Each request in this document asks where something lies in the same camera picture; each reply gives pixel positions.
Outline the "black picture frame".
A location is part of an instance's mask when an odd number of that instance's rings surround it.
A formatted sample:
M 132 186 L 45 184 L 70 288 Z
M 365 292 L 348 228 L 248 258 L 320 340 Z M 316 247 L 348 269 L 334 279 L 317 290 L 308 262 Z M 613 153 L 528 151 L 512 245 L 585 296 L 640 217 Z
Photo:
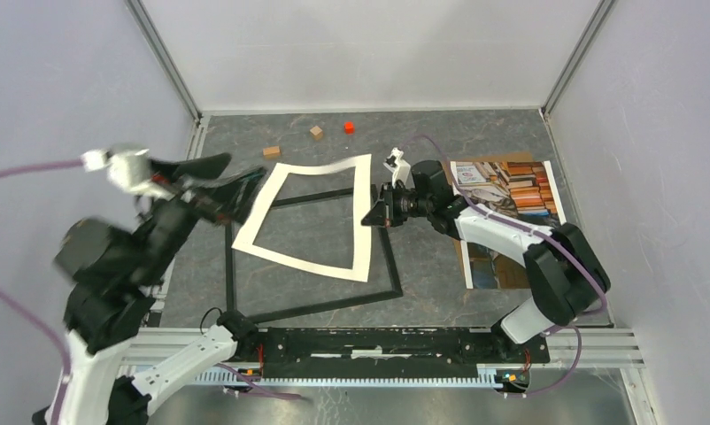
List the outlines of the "black picture frame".
M 274 200 L 272 208 L 282 208 L 291 205 L 301 205 L 307 203 L 316 203 L 327 200 L 336 199 L 339 197 L 351 197 L 353 188 L 336 189 L 311 195 L 298 197 L 290 197 L 280 200 Z M 301 305 L 287 309 L 259 313 L 245 314 L 245 316 L 256 324 L 266 323 L 270 321 L 279 321 L 291 319 L 294 317 L 304 316 L 307 314 L 324 313 L 342 308 L 354 307 L 358 305 L 366 305 L 375 302 L 387 301 L 403 296 L 401 281 L 399 279 L 397 265 L 394 259 L 390 237 L 386 229 L 379 228 L 378 236 L 382 247 L 385 265 L 390 278 L 390 289 L 360 295 L 356 297 L 347 297 L 337 300 L 331 300 L 311 305 Z M 235 229 L 233 226 L 227 227 L 225 230 L 225 299 L 227 309 L 238 310 L 236 306 L 236 289 L 235 289 L 235 254 L 231 248 L 231 244 L 235 239 Z

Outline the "white mat board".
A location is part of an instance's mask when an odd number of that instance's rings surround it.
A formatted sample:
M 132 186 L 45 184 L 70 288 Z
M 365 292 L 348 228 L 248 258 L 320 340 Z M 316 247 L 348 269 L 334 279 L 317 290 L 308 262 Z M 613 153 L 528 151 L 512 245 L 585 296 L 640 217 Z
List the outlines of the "white mat board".
M 371 262 L 372 230 L 370 227 L 362 225 L 361 220 L 371 206 L 371 160 L 372 156 L 370 154 L 364 154 L 324 166 L 295 166 L 284 163 L 275 165 L 266 179 L 266 183 L 259 191 L 249 217 L 238 230 L 231 248 L 307 273 L 354 282 L 366 282 Z M 352 191 L 353 258 L 351 267 L 332 267 L 312 263 L 271 251 L 255 244 L 266 215 L 269 213 L 273 201 L 289 175 L 322 176 L 337 174 L 350 168 L 354 170 Z

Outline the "book photo print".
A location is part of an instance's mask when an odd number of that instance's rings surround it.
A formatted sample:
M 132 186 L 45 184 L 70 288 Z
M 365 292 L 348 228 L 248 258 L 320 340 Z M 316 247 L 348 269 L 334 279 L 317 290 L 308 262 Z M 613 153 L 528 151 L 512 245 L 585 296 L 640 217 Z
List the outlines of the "book photo print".
M 567 221 L 549 161 L 507 162 L 499 170 L 520 221 L 557 227 Z

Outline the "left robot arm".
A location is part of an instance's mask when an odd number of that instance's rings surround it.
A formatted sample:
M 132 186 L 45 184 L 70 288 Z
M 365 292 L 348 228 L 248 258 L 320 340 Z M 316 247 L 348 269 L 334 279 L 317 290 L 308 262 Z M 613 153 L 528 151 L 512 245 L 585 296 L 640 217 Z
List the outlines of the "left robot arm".
M 142 148 L 94 150 L 81 157 L 89 171 L 150 208 L 134 230 L 96 217 L 71 226 L 54 259 L 73 284 L 64 323 L 70 358 L 51 404 L 35 424 L 144 424 L 178 389 L 222 361 L 250 359 L 258 329 L 243 314 L 225 311 L 201 336 L 151 371 L 118 371 L 155 304 L 144 293 L 161 283 L 196 224 L 244 223 L 267 175 L 264 166 L 225 175 L 227 153 L 167 162 Z

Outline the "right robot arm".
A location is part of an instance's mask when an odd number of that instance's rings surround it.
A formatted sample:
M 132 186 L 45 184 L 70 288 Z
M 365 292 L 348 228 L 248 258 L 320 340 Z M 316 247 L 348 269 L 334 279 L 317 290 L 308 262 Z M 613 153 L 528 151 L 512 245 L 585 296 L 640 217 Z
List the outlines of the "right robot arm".
M 392 179 L 381 186 L 362 225 L 393 228 L 425 218 L 442 235 L 482 245 L 524 267 L 531 295 L 494 324 L 490 347 L 498 359 L 517 359 L 532 337 L 592 313 L 593 304 L 606 309 L 609 279 L 577 226 L 534 225 L 476 204 L 460 193 L 437 160 L 410 168 L 411 188 L 402 181 L 396 160 L 387 164 Z

